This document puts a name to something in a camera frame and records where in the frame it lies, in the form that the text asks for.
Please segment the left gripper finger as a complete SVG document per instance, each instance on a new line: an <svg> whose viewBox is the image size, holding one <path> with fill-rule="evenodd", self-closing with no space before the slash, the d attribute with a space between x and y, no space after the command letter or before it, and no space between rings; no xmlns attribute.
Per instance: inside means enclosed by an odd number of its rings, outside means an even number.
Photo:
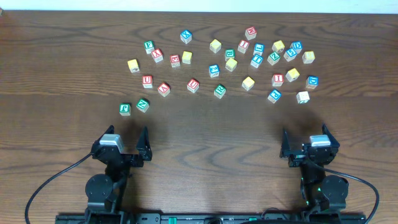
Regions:
<svg viewBox="0 0 398 224"><path fill-rule="evenodd" d="M149 143L149 133L147 126L144 126L140 138L136 144L136 149L144 161L152 160L152 150Z"/></svg>
<svg viewBox="0 0 398 224"><path fill-rule="evenodd" d="M114 126L110 125L104 134L99 138L99 142L114 142Z"/></svg>

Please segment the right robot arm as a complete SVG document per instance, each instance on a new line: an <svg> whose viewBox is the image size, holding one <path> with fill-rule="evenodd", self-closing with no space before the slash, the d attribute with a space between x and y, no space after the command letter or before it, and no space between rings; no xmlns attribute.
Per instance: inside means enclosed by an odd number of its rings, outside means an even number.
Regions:
<svg viewBox="0 0 398 224"><path fill-rule="evenodd" d="M291 148L287 131L283 130L280 157L288 159L289 167L300 169L300 191L307 203L292 218L303 222L342 222L340 211L346 208L349 183L343 177L326 175L324 168L336 157L339 147L325 125L322 134L310 136L300 150Z"/></svg>

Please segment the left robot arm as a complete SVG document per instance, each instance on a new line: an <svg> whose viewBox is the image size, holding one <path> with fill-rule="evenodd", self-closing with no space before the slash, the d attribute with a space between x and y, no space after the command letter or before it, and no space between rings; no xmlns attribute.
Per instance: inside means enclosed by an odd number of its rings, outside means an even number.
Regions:
<svg viewBox="0 0 398 224"><path fill-rule="evenodd" d="M83 223L126 223L126 212L120 211L121 202L130 178L132 167L142 167L152 160L147 127L144 127L136 144L137 154L123 152L120 135L110 126L92 145L93 159L106 165L103 174L92 176L86 183L85 193L88 205Z"/></svg>

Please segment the red A block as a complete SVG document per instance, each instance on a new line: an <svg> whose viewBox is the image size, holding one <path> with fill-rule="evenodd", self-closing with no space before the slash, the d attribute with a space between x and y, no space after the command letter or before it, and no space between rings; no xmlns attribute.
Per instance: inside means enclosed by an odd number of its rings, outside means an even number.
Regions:
<svg viewBox="0 0 398 224"><path fill-rule="evenodd" d="M160 95L166 97L170 93L170 87L165 82L161 83L157 88Z"/></svg>

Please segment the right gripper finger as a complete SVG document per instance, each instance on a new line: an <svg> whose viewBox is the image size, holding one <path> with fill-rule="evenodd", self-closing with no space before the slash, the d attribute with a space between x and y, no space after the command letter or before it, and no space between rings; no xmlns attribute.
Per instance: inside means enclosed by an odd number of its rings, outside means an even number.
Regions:
<svg viewBox="0 0 398 224"><path fill-rule="evenodd" d="M290 155L289 139L288 139L287 131L284 128L282 130L282 144L281 144L279 157L286 158L286 157L289 157L289 155Z"/></svg>
<svg viewBox="0 0 398 224"><path fill-rule="evenodd" d="M326 124L323 123L322 124L322 133L324 135L327 135L330 142L331 142L331 147L339 147L340 144L339 142L335 139L335 137L331 134L331 132L329 131L329 129L327 128Z"/></svg>

